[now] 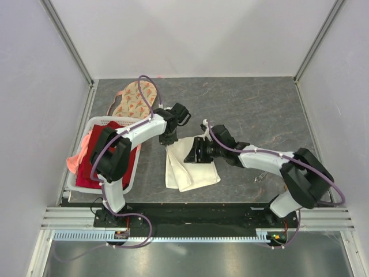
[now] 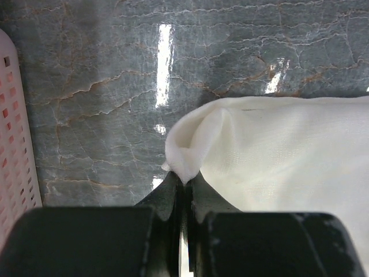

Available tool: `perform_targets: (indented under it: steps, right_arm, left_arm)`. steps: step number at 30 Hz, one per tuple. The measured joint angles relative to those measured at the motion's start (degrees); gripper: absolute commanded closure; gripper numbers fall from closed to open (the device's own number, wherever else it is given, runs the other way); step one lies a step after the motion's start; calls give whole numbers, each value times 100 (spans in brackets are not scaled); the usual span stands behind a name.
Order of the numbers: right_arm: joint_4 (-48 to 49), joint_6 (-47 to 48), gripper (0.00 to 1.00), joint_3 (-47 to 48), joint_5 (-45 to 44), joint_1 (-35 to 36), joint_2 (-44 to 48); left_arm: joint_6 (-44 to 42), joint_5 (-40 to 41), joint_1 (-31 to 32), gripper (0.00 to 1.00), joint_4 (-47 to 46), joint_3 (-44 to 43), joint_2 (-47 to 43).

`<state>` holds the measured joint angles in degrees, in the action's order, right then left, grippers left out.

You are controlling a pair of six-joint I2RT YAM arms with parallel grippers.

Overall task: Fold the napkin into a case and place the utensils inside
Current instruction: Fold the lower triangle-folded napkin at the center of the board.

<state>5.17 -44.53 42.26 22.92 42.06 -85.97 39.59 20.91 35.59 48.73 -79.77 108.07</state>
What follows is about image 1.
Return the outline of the white cloth napkin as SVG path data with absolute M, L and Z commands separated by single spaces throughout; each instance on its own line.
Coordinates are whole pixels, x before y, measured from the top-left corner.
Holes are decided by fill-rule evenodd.
M 180 138 L 177 142 L 165 148 L 166 188 L 186 192 L 214 185 L 221 181 L 213 162 L 208 164 L 184 162 L 185 157 L 189 154 L 193 146 L 193 142 L 194 137 Z

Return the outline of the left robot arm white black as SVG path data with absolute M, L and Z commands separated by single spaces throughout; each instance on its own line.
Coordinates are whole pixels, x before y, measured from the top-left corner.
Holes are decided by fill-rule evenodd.
M 171 108 L 152 110 L 148 117 L 130 126 L 108 126 L 101 131 L 90 155 L 90 178 L 101 186 L 103 204 L 109 210 L 106 219 L 114 227 L 122 226 L 127 218 L 122 178 L 129 168 L 132 150 L 156 136 L 163 146 L 173 144 L 178 140 L 177 127 L 186 125 L 190 118 L 188 109 L 175 103 Z

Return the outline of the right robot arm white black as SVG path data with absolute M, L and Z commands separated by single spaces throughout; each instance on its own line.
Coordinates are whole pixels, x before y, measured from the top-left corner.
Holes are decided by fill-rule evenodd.
M 279 226 L 285 217 L 301 208 L 313 209 L 329 190 L 334 179 L 314 154 L 306 148 L 295 152 L 275 152 L 236 141 L 224 125 L 202 125 L 205 134 L 193 138 L 185 163 L 208 164 L 223 158 L 229 165 L 257 169 L 281 177 L 287 191 L 273 198 L 264 212 L 265 223 Z

